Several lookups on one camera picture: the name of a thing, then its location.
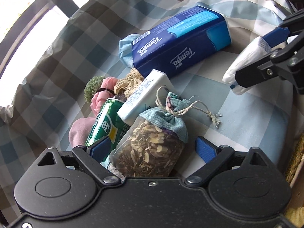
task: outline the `green can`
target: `green can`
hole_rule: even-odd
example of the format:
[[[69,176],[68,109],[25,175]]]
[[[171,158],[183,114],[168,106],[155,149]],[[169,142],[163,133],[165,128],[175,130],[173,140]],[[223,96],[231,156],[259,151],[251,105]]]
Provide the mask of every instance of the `green can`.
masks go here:
[[[124,102],[115,98],[108,98],[105,101],[85,143],[86,146],[92,145],[103,136],[108,136],[112,144],[110,152],[116,148],[118,142],[130,128],[117,115],[118,110],[123,104]]]

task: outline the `blue plaid blanket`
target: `blue plaid blanket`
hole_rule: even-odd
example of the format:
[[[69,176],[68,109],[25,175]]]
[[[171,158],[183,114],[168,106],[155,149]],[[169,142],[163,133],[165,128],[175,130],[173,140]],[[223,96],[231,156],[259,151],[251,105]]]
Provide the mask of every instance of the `blue plaid blanket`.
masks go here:
[[[9,222],[20,215],[13,198],[19,178],[45,147],[69,150],[72,123],[90,115],[83,96],[87,81],[96,75],[122,78],[130,71],[119,61],[119,40],[195,5],[224,14],[233,42],[171,80],[183,98],[196,95],[213,113],[223,114],[218,129],[198,111],[185,116],[189,143],[175,170],[186,177],[203,166],[194,151],[198,135],[240,151],[259,146],[278,162],[292,85],[275,78],[236,96],[221,80],[244,47],[290,14],[285,0],[90,0],[19,85],[13,105],[0,107],[0,210]]]

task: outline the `green ball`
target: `green ball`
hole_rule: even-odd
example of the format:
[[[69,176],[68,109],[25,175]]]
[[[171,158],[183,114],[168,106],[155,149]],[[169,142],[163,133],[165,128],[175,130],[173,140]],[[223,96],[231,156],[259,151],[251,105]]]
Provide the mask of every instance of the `green ball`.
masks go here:
[[[88,81],[85,86],[85,101],[91,104],[91,99],[93,98],[96,91],[100,88],[102,81],[105,79],[104,76],[94,76]]]

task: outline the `crocheted doily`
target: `crocheted doily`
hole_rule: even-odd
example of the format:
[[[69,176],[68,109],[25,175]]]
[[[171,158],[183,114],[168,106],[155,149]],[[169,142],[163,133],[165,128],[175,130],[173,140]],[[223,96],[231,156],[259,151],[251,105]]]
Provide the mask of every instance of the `crocheted doily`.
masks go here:
[[[114,87],[114,93],[116,95],[124,93],[126,98],[128,98],[138,88],[143,80],[143,76],[137,71],[137,69],[133,68],[125,78],[117,81],[116,86]]]

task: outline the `screw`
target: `screw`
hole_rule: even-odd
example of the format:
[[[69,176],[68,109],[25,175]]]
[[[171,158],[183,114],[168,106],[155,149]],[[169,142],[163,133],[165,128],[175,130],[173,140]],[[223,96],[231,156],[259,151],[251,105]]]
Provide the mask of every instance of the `screw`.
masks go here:
[[[298,61],[298,59],[296,57],[293,57],[289,60],[288,65],[294,66],[294,65],[296,65],[297,61]]]
[[[154,186],[157,185],[157,183],[156,183],[156,182],[149,182],[148,185],[149,185],[150,187],[154,187]]]
[[[200,178],[199,176],[189,176],[187,178],[187,182],[190,184],[197,184],[200,183],[202,181],[202,178]]]
[[[30,224],[28,224],[28,223],[24,223],[22,225],[22,228],[32,228],[32,226]]]
[[[103,179],[106,184],[116,185],[119,184],[120,179],[117,176],[107,176]]]
[[[278,51],[274,51],[273,53],[271,53],[270,57],[275,57],[278,54]]]
[[[273,75],[273,72],[272,72],[271,69],[267,69],[267,70],[266,70],[266,74],[268,74],[269,76],[271,76],[271,75]]]

